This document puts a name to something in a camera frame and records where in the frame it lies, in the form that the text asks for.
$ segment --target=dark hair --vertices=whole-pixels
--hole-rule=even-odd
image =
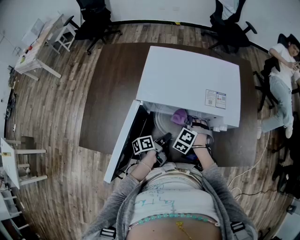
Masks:
[[[299,41],[297,40],[297,38],[293,34],[291,34],[287,38],[287,42],[291,43],[291,44],[295,44],[300,49],[300,43],[299,43]]]

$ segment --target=light blue jeans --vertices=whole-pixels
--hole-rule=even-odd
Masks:
[[[262,120],[262,132],[281,126],[287,127],[293,123],[292,92],[288,86],[278,77],[270,76],[270,90],[278,101],[276,115]]]

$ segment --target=purple cloth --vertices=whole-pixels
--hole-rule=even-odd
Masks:
[[[179,125],[185,125],[188,122],[187,111],[182,108],[178,109],[171,117],[171,121]]]

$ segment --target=gold necklace charm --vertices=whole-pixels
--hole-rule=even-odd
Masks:
[[[182,230],[188,236],[189,240],[192,240],[192,238],[188,235],[186,230],[183,228],[183,222],[176,222],[176,225],[179,227],[180,230]]]

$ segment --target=baseboard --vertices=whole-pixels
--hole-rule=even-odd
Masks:
[[[113,25],[120,25],[120,24],[133,24],[133,23],[157,23],[157,24],[169,24],[169,25],[183,25],[188,27],[194,27],[194,28],[201,28],[205,30],[211,30],[211,27],[194,24],[194,23],[188,23],[188,22],[172,22],[172,21],[162,21],[162,20],[127,20],[127,21],[116,21],[113,22]],[[250,42],[252,46],[258,48],[259,50],[264,51],[265,53],[268,53],[268,50],[264,49],[263,47]]]

